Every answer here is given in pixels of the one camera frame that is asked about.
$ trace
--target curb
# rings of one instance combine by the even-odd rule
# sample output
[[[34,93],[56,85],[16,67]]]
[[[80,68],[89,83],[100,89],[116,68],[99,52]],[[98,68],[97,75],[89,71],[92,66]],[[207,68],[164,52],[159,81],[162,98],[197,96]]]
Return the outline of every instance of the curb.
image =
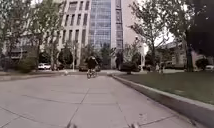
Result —
[[[7,82],[7,81],[17,81],[17,80],[27,80],[27,79],[34,79],[34,78],[41,78],[41,77],[56,77],[60,76],[60,74],[46,74],[46,75],[34,75],[34,76],[19,76],[19,77],[12,77],[9,79],[0,80],[0,82]]]
[[[141,92],[149,98],[193,119],[209,128],[214,128],[214,105],[187,99],[167,92],[159,91],[132,81],[112,75],[117,81]]]

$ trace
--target person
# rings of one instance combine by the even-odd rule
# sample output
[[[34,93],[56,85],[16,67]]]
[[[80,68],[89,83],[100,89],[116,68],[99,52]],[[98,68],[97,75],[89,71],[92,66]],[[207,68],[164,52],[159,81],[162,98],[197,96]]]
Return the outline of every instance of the person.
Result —
[[[161,63],[160,73],[164,73],[165,63]]]
[[[160,69],[160,67],[159,67],[159,64],[157,64],[156,65],[156,71],[159,73],[159,69]]]
[[[98,62],[97,62],[97,60],[95,59],[94,56],[90,56],[87,59],[88,72],[90,72],[91,70],[94,70],[97,65],[98,65]]]

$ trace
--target stone pavement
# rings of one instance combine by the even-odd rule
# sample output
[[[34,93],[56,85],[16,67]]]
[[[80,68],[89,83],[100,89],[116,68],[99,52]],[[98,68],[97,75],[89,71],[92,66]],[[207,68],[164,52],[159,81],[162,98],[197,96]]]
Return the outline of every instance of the stone pavement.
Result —
[[[204,128],[107,76],[0,82],[0,128]]]

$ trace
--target bicycle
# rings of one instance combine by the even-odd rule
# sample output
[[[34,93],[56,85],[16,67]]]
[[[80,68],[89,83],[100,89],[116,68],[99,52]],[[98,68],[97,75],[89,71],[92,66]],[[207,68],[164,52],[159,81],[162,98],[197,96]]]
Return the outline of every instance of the bicycle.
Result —
[[[97,76],[97,72],[95,69],[89,69],[87,73],[87,78],[90,79],[91,77],[95,78]]]

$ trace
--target grass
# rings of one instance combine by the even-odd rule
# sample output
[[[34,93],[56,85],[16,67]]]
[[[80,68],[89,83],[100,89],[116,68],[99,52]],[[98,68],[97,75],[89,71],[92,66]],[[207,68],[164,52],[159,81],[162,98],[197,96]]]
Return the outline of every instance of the grass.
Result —
[[[214,72],[122,75],[127,80],[214,105]]]

